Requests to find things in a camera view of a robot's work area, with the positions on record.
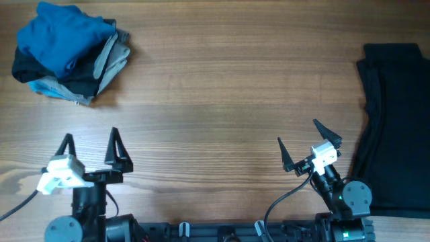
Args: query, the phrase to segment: wooden tabletop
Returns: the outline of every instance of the wooden tabletop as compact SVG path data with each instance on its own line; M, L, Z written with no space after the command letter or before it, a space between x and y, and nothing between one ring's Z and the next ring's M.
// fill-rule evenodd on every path
M366 126L355 62L369 42L416 42L430 56L428 3L357 1L81 3L131 34L128 65L93 104L32 93L11 75L16 32L35 4L0 5L0 213L35 189L64 135L101 169L111 127L134 173L108 190L141 222L253 222L301 184L285 173L276 138L298 161L321 140L313 118L343 137L341 176ZM71 213L71 191L37 195L0 224L0 241L42 241ZM107 215L115 207L108 200ZM326 212L306 186L270 220ZM371 217L377 241L428 241L430 220Z

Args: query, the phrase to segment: black garment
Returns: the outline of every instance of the black garment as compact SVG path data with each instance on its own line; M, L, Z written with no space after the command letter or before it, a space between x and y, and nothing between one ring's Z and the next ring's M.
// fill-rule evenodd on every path
M94 63L100 52L103 50L106 41L94 46L88 54L77 60L73 72L66 76L58 78L58 83L63 84L67 89L75 94L81 94L93 97L99 90L99 85L103 74L95 79L93 76ZM26 56L15 50L15 60L12 66L12 75L21 83L34 81L45 76L55 77L55 74L42 66L34 57Z
M366 44L357 63L368 125L353 175L372 186L372 215L430 218L430 60L416 44Z

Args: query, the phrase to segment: black cloth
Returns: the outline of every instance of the black cloth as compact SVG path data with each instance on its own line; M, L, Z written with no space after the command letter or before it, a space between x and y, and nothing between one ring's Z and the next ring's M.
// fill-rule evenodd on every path
M94 63L103 50L106 41L94 46L83 57L77 60L75 68L70 75L58 78L58 83L64 85L67 89L75 94L81 94L88 97L93 97L99 90L101 79L95 79L93 76ZM15 60L12 66L12 75L21 83L34 81L45 76L55 77L55 74L42 66L34 57L24 55L19 48L15 50Z
M369 122L353 175L372 186L372 215L430 218L430 60L416 44L364 52L357 68Z

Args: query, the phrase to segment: folded fabric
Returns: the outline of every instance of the folded fabric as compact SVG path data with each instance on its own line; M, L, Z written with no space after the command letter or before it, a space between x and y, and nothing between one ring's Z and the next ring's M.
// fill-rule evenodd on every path
M430 60L416 44L366 44L357 63L368 125L353 175L372 186L372 215L430 218Z
M98 92L109 53L117 38L118 35L114 34L107 42L91 48L83 58L76 62L75 69L70 75L58 78L58 83L64 85L72 93L87 97L94 96ZM12 75L18 81L27 83L45 76L54 76L54 73L43 67L34 57L24 55L17 48Z
M109 55L107 66L100 83L99 95L114 79L114 77L124 68L127 63L126 58L130 54L130 49L122 43L115 43L112 52ZM28 82L30 89L37 93L42 93L50 97L71 100L77 103L89 105L93 96L85 97L81 94L75 94L60 84L56 77L42 77L39 80Z
M36 12L38 17L17 33L18 48L60 78L70 75L91 48L116 33L101 17L86 16L74 5L40 2Z

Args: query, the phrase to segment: stack of folded clothes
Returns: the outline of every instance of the stack of folded clothes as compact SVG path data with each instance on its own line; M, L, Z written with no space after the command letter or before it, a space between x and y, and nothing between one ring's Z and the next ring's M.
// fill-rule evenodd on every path
M127 63L129 34L114 19L41 2L17 33L12 75L30 89L89 105Z

